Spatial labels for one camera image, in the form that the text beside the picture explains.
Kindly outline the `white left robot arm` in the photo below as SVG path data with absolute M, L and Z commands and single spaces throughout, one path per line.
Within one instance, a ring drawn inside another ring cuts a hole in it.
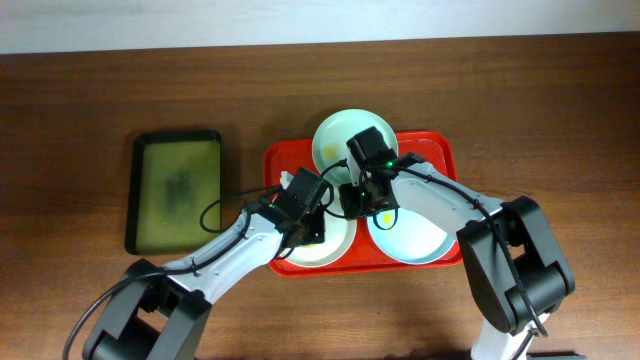
M 145 259 L 99 302 L 106 307 L 82 350 L 85 359 L 192 359 L 213 304 L 245 275 L 309 237 L 331 189 L 301 168 L 285 185 L 245 203 L 212 242 L 157 267 Z

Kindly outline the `mint green plate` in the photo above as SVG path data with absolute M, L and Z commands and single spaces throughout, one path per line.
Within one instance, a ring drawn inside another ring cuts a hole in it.
M 319 173 L 340 160 L 351 160 L 347 141 L 370 127 L 375 127 L 382 135 L 385 144 L 398 153 L 399 146 L 390 125 L 377 114 L 363 109 L 346 109 L 326 118 L 316 130 L 312 139 L 312 159 Z

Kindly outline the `cream white plate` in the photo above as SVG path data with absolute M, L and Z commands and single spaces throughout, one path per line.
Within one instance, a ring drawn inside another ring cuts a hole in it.
M 303 268 L 318 268 L 341 258 L 355 239 L 357 221 L 326 214 L 324 226 L 322 243 L 299 246 L 285 261 Z

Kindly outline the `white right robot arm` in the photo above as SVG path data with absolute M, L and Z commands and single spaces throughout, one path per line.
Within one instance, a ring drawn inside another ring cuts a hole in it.
M 369 127 L 346 146 L 352 183 L 340 188 L 351 218 L 398 208 L 431 221 L 460 247 L 476 306 L 484 317 L 472 359 L 525 359 L 545 337 L 545 321 L 575 290 L 575 277 L 536 201 L 504 201 L 472 191 L 423 157 L 397 155 Z

